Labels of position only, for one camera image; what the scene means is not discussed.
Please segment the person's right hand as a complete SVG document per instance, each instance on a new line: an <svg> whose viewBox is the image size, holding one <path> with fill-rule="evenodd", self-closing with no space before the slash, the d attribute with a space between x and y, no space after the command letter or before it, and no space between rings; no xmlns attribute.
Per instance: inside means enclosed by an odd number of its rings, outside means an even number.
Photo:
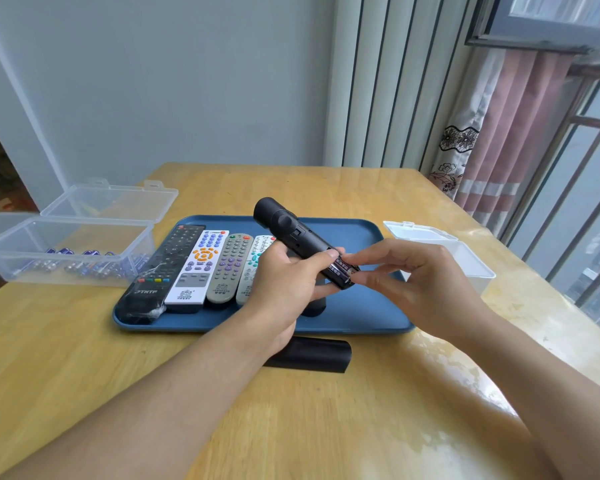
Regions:
<svg viewBox="0 0 600 480"><path fill-rule="evenodd" d="M474 331L488 307L450 252L437 244L385 239L343 259L354 266L397 267L402 293L380 293L422 331L453 344Z"/></svg>

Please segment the person's left hand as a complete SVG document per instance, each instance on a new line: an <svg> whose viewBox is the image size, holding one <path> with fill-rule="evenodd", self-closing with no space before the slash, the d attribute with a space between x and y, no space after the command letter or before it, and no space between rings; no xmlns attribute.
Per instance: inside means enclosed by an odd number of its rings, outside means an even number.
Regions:
<svg viewBox="0 0 600 480"><path fill-rule="evenodd" d="M262 254L251 294L240 312L253 320L267 356L288 344L297 318L309 303L340 291L332 283L318 284L321 274L308 276L293 271L287 251L286 245L276 240Z"/></svg>

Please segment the black battery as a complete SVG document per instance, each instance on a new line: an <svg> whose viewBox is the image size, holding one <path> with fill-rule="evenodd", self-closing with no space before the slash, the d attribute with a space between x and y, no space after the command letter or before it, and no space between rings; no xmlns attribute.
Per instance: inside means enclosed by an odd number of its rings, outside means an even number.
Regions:
<svg viewBox="0 0 600 480"><path fill-rule="evenodd" d="M341 259L330 264L325 271L327 279L340 290L346 290L354 285L351 280L353 274L360 272L358 266L352 266Z"/></svg>

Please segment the person's right forearm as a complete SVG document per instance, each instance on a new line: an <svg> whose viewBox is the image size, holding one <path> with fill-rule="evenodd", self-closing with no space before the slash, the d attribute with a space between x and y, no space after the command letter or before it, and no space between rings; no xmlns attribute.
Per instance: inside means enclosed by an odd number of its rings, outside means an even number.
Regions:
<svg viewBox="0 0 600 480"><path fill-rule="evenodd" d="M451 314L448 341L496 384L564 480L600 480L600 386L482 302Z"/></svg>

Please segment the person's left forearm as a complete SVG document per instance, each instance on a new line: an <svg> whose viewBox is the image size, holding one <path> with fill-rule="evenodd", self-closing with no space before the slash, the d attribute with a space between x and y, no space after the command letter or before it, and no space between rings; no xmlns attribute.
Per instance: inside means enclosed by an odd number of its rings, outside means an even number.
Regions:
<svg viewBox="0 0 600 480"><path fill-rule="evenodd" d="M183 480L299 311L246 305L0 475L0 480Z"/></svg>

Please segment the blue plastic tray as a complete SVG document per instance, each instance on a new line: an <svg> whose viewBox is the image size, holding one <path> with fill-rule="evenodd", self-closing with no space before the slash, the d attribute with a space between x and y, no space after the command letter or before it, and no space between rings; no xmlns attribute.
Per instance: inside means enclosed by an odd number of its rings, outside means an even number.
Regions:
<svg viewBox="0 0 600 480"><path fill-rule="evenodd" d="M383 240L380 229L364 219L336 217L300 217L302 222L316 231L328 243L346 251L359 251ZM207 229L229 230L263 235L265 230L252 216L193 215L179 220L179 225L205 225ZM194 314L165 312L154 322L133 324L112 313L113 322L124 330L143 332L197 333L207 332L238 311L235 303L224 309L204 308ZM299 334L394 334L413 328L397 306L380 295L360 285L340 291L326 299L326 309L316 317L300 316L296 322Z"/></svg>

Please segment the white remote with teal buttons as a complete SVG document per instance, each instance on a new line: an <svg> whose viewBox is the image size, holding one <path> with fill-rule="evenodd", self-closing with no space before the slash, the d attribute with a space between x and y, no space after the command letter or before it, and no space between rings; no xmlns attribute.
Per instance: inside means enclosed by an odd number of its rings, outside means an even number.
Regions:
<svg viewBox="0 0 600 480"><path fill-rule="evenodd" d="M246 256L246 260L243 263L242 275L235 295L235 302L237 306L241 307L247 302L251 290L253 287L253 281L255 279L256 272L258 270L258 262L263 252L272 245L276 240L273 235L257 235L253 239L251 248Z"/></svg>

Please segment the white plastic box with lid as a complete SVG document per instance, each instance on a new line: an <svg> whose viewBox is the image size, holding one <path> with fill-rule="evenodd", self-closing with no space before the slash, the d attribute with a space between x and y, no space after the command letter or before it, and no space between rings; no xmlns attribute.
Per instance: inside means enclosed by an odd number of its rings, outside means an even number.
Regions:
<svg viewBox="0 0 600 480"><path fill-rule="evenodd" d="M417 225L407 221L384 221L383 224L396 239L437 244L448 249L469 282L471 282L474 290L480 295L487 290L490 282L496 278L496 274L470 247L452 234L432 226Z"/></svg>

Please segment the grey remote with purple buttons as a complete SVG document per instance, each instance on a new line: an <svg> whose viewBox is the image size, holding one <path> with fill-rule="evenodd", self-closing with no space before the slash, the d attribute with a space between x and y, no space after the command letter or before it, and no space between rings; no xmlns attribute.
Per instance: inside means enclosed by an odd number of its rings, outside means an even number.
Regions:
<svg viewBox="0 0 600 480"><path fill-rule="evenodd" d="M246 260L253 247L253 236L227 233L207 289L205 304L222 309L235 300Z"/></svg>

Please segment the black remote battery cover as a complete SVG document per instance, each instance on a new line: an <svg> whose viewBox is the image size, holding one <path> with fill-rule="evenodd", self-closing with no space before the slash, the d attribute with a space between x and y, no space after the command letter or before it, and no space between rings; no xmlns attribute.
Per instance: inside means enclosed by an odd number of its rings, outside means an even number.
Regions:
<svg viewBox="0 0 600 480"><path fill-rule="evenodd" d="M345 340L292 337L264 366L343 374L351 359L352 348Z"/></svg>

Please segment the white remote with orange buttons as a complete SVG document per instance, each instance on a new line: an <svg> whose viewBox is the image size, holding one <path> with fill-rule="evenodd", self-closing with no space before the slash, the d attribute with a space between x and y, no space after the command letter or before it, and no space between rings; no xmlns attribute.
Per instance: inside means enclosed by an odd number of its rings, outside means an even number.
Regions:
<svg viewBox="0 0 600 480"><path fill-rule="evenodd" d="M228 236L228 230L202 232L168 291L164 302L168 312L195 314L203 308Z"/></svg>

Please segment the large black remote control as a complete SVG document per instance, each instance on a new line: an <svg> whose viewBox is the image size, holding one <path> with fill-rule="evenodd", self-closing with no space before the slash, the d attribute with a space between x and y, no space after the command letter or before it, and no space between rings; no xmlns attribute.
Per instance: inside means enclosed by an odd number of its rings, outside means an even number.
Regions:
<svg viewBox="0 0 600 480"><path fill-rule="evenodd" d="M172 229L118 300L114 307L118 322L149 325L166 312L168 292L205 229L205 225L176 225Z"/></svg>

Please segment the pink striped curtain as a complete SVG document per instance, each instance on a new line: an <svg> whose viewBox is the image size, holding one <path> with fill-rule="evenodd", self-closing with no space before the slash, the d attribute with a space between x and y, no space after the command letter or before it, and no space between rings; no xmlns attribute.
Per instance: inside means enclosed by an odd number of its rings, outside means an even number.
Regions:
<svg viewBox="0 0 600 480"><path fill-rule="evenodd" d="M573 55L505 49L477 143L454 201L498 235L539 145Z"/></svg>

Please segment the brown balcony railing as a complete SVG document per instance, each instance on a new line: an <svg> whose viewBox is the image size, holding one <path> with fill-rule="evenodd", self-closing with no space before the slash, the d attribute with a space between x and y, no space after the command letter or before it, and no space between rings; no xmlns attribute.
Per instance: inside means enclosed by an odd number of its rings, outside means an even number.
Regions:
<svg viewBox="0 0 600 480"><path fill-rule="evenodd" d="M501 240L600 328L600 63L569 75L574 101Z"/></svg>

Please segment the grey window frame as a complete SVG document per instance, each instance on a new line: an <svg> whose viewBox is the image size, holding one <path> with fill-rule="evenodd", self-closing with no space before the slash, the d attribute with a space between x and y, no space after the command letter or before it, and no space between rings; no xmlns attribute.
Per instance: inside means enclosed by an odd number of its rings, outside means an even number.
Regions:
<svg viewBox="0 0 600 480"><path fill-rule="evenodd" d="M465 44L600 53L600 0L477 0Z"/></svg>

